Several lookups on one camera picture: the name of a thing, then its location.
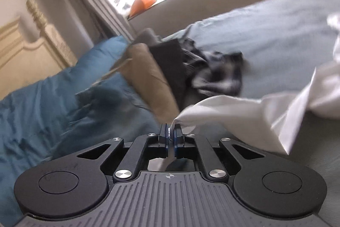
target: tan cloth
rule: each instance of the tan cloth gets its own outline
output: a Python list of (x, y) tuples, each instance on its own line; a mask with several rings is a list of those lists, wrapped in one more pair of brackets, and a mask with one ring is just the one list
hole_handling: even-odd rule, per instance
[(119, 71), (150, 107), (159, 123), (171, 123), (180, 113), (171, 88), (147, 45), (138, 43), (127, 49), (127, 59), (102, 79)]
[(129, 57), (128, 52), (129, 49), (138, 43), (144, 43), (147, 46), (154, 46), (162, 42), (162, 39), (155, 34), (155, 32), (151, 28), (145, 28), (141, 32), (138, 33), (135, 40), (126, 48), (122, 57), (120, 57), (112, 66), (111, 69), (115, 69), (120, 67), (124, 61)]

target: pile of clothes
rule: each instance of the pile of clothes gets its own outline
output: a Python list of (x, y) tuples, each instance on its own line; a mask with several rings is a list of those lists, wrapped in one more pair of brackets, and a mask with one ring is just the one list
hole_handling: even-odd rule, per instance
[(196, 103), (220, 94), (239, 95), (243, 61), (241, 52), (205, 51), (185, 34), (162, 41), (152, 29), (145, 29), (103, 79), (120, 72), (159, 122), (171, 122), (193, 104), (187, 101), (190, 96)]

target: wooden bedpost finial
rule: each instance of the wooden bedpost finial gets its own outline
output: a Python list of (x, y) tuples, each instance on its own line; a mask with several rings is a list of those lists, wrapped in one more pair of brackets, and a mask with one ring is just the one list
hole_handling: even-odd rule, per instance
[(39, 30), (42, 30), (47, 25), (47, 19), (44, 14), (39, 10), (35, 0), (27, 0), (26, 7), (28, 12), (33, 16), (33, 20)]

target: cream headboard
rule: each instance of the cream headboard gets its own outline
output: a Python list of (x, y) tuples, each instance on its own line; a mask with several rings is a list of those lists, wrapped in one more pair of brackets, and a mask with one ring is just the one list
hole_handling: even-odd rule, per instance
[(14, 90), (55, 75), (77, 62), (35, 1), (28, 0), (26, 6), (40, 30), (40, 37), (36, 42), (27, 42), (18, 29), (19, 18), (0, 27), (0, 100)]

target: silver bolt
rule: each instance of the silver bolt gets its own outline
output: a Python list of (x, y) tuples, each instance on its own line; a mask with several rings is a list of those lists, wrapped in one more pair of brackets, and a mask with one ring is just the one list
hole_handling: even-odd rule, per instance
[(227, 175), (227, 173), (224, 170), (221, 169), (213, 169), (209, 172), (209, 175), (214, 178), (223, 178)]
[(121, 169), (116, 172), (115, 176), (121, 179), (129, 178), (132, 175), (132, 172), (127, 169)]

